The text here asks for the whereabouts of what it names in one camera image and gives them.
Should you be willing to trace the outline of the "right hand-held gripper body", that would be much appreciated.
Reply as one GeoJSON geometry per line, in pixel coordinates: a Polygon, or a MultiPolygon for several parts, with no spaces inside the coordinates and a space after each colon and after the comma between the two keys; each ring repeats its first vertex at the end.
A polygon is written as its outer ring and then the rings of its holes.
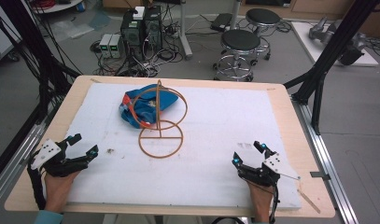
{"type": "Polygon", "coordinates": [[[279,153],[266,158],[259,168],[245,165],[242,159],[237,157],[237,173],[242,179],[264,187],[276,186],[282,175],[295,180],[301,179],[289,162],[283,159],[279,153]]]}

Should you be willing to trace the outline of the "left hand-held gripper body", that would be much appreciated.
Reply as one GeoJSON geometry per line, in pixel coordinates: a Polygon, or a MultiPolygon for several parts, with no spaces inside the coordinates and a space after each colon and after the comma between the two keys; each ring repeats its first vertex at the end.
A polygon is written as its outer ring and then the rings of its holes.
{"type": "Polygon", "coordinates": [[[89,163],[85,161],[85,156],[69,159],[65,154],[67,147],[64,140],[54,142],[48,138],[31,158],[30,168],[37,171],[45,169],[48,174],[59,177],[86,169],[89,163]]]}

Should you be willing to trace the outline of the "blue cloth bag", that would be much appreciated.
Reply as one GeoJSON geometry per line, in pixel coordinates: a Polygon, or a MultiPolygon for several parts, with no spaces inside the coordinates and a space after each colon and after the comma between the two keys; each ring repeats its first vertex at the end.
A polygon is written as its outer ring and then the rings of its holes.
{"type": "Polygon", "coordinates": [[[146,128],[156,123],[157,108],[161,111],[172,105],[178,97],[168,91],[160,91],[157,102],[156,84],[141,89],[126,91],[119,106],[120,116],[135,128],[146,128]]]}

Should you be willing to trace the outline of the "brown wire ring stand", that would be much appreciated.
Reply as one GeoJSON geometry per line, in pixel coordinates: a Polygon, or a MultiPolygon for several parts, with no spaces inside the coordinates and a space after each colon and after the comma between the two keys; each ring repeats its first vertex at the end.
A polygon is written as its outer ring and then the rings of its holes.
{"type": "Polygon", "coordinates": [[[183,134],[182,129],[179,127],[179,124],[187,116],[188,110],[189,110],[189,106],[188,106],[188,103],[187,103],[185,97],[179,91],[176,91],[172,88],[164,87],[162,85],[162,81],[160,79],[157,81],[157,84],[154,87],[140,92],[133,100],[133,107],[131,108],[131,113],[134,116],[135,121],[141,127],[140,134],[138,135],[138,145],[139,145],[141,151],[145,155],[147,155],[153,159],[166,159],[166,158],[169,158],[169,157],[175,155],[181,149],[183,142],[184,142],[184,134],[183,134]],[[144,94],[152,92],[152,91],[155,92],[155,97],[156,97],[156,99],[155,99],[155,109],[156,109],[155,127],[152,127],[151,124],[146,124],[144,121],[140,120],[138,118],[136,112],[135,112],[135,109],[134,109],[139,98],[142,97],[144,94]],[[180,98],[182,100],[182,102],[184,103],[185,111],[184,111],[184,114],[179,121],[172,122],[171,120],[168,120],[168,119],[161,119],[161,114],[162,114],[162,111],[161,111],[161,92],[172,93],[177,98],[180,98]],[[172,128],[176,128],[178,130],[179,136],[164,136],[163,135],[164,131],[170,130],[172,128]],[[148,152],[146,150],[146,148],[143,146],[142,141],[146,140],[146,139],[153,139],[153,140],[178,139],[179,144],[174,150],[172,150],[171,152],[169,152],[167,154],[155,155],[155,154],[148,152]]]}

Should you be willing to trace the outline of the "person's left hand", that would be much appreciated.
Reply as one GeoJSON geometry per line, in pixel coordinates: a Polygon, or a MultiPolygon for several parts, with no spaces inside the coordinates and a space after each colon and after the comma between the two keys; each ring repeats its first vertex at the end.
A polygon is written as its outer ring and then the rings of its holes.
{"type": "Polygon", "coordinates": [[[67,197],[79,172],[59,177],[46,174],[45,183],[47,199],[45,209],[54,213],[61,213],[66,206],[67,197]]]}

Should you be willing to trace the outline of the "person's right hand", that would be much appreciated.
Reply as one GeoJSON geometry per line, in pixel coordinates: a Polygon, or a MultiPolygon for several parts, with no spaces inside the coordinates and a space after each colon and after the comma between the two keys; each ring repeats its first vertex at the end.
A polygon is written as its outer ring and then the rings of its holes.
{"type": "Polygon", "coordinates": [[[274,188],[265,187],[247,181],[250,199],[253,204],[254,219],[256,223],[269,223],[270,204],[274,197],[274,188]]]}

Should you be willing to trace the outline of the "white foam mat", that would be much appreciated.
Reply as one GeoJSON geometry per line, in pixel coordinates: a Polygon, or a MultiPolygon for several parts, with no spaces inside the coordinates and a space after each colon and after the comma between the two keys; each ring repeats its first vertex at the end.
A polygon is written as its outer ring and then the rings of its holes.
{"type": "Polygon", "coordinates": [[[261,165],[254,142],[284,153],[268,91],[181,87],[181,99],[162,112],[179,124],[159,138],[134,128],[120,116],[119,105],[131,84],[90,86],[68,133],[81,134],[68,148],[76,158],[91,147],[99,155],[75,179],[71,203],[122,203],[163,206],[248,207],[248,188],[233,155],[261,165]]]}

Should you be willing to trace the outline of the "wooden table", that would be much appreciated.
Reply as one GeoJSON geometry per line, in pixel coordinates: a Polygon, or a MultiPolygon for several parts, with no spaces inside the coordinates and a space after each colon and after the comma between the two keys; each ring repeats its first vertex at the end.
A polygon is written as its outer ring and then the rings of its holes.
{"type": "MultiPolygon", "coordinates": [[[[132,84],[147,85],[152,83],[152,78],[145,77],[78,77],[72,88],[67,93],[61,107],[57,110],[50,125],[43,132],[34,136],[32,140],[38,146],[41,142],[51,137],[61,139],[69,129],[69,123],[74,119],[82,105],[88,89],[93,84],[132,84]]],[[[296,184],[295,194],[300,197],[302,207],[299,209],[285,209],[279,207],[276,211],[278,217],[298,218],[330,218],[335,215],[328,190],[319,177],[312,177],[313,172],[321,169],[317,166],[317,158],[313,152],[313,143],[310,119],[302,115],[303,107],[294,103],[286,88],[277,83],[257,82],[230,82],[196,79],[164,78],[162,83],[167,86],[210,88],[213,90],[236,89],[266,91],[269,96],[274,112],[283,147],[288,151],[289,163],[299,173],[301,180],[296,184]]],[[[186,205],[124,205],[112,203],[79,203],[69,204],[68,212],[78,213],[143,213],[149,212],[154,215],[198,215],[198,216],[248,216],[249,208],[222,208],[222,207],[199,207],[186,205]]]]}

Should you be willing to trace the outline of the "person's left sleeve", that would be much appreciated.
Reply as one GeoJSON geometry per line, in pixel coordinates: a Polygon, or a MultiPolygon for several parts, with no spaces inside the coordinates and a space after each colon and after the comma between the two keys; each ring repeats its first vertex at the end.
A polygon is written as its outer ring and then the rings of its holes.
{"type": "Polygon", "coordinates": [[[46,210],[40,210],[37,213],[34,224],[61,224],[63,215],[46,210]]]}

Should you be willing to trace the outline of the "grey power supply unit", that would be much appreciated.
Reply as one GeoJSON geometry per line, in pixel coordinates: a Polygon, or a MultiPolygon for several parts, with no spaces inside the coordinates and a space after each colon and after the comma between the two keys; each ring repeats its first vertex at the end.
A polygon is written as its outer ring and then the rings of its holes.
{"type": "Polygon", "coordinates": [[[109,49],[109,42],[111,40],[111,37],[112,34],[104,34],[99,43],[99,47],[104,58],[111,58],[111,52],[109,49]]]}
{"type": "Polygon", "coordinates": [[[109,49],[112,58],[120,58],[123,52],[121,35],[112,35],[109,41],[109,49]]]}

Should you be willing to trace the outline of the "black round stool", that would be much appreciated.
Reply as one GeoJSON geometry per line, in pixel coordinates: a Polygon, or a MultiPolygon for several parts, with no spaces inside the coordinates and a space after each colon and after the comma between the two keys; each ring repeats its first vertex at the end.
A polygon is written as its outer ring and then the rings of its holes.
{"type": "Polygon", "coordinates": [[[258,53],[265,52],[264,59],[269,60],[271,56],[271,44],[261,35],[261,33],[270,28],[276,27],[281,21],[281,18],[272,10],[252,8],[246,13],[246,20],[253,26],[253,33],[260,39],[258,53]]]}
{"type": "Polygon", "coordinates": [[[248,61],[246,56],[257,52],[260,39],[250,31],[235,29],[223,33],[220,44],[223,51],[220,59],[213,64],[213,69],[216,71],[214,80],[227,77],[236,81],[252,81],[252,66],[257,60],[248,61]]]}

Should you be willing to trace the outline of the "white platform board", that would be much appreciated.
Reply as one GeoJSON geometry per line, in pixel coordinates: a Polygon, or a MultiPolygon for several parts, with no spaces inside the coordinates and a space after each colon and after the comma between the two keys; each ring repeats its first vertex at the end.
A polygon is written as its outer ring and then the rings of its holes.
{"type": "MultiPolygon", "coordinates": [[[[296,36],[301,40],[302,45],[310,57],[311,61],[315,63],[320,57],[322,51],[327,46],[329,40],[333,36],[332,32],[328,32],[328,23],[324,24],[324,28],[317,33],[315,38],[310,37],[310,30],[317,25],[316,22],[301,22],[293,21],[292,28],[296,36]]],[[[366,50],[361,51],[360,57],[352,63],[352,66],[363,66],[363,67],[376,67],[379,63],[373,56],[366,50]]]]}

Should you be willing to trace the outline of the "black flat device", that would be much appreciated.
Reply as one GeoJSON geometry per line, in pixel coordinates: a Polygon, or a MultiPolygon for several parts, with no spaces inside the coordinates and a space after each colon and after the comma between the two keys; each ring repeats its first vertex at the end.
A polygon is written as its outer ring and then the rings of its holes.
{"type": "Polygon", "coordinates": [[[227,27],[230,26],[231,19],[231,13],[218,14],[218,16],[212,21],[210,28],[218,32],[223,32],[227,27]]]}

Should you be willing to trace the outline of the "grey metal table leg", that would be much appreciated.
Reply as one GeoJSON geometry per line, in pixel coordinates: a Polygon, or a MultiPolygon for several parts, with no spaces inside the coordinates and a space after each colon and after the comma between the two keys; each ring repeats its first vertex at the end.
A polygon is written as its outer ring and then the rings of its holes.
{"type": "Polygon", "coordinates": [[[180,2],[180,32],[179,39],[184,51],[184,59],[190,60],[193,56],[190,48],[190,43],[186,36],[186,0],[179,0],[180,2]]]}

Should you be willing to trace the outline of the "aluminium rail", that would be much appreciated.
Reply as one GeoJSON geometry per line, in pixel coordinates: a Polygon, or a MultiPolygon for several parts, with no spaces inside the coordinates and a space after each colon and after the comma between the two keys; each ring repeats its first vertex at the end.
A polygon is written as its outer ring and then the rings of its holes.
{"type": "Polygon", "coordinates": [[[327,187],[335,212],[344,224],[359,224],[324,140],[311,125],[312,113],[309,106],[300,105],[295,101],[292,101],[292,104],[315,157],[319,169],[317,174],[321,176],[327,187]]]}
{"type": "Polygon", "coordinates": [[[40,105],[37,105],[0,156],[0,201],[40,142],[57,110],[58,106],[49,105],[46,114],[41,116],[40,105]]]}

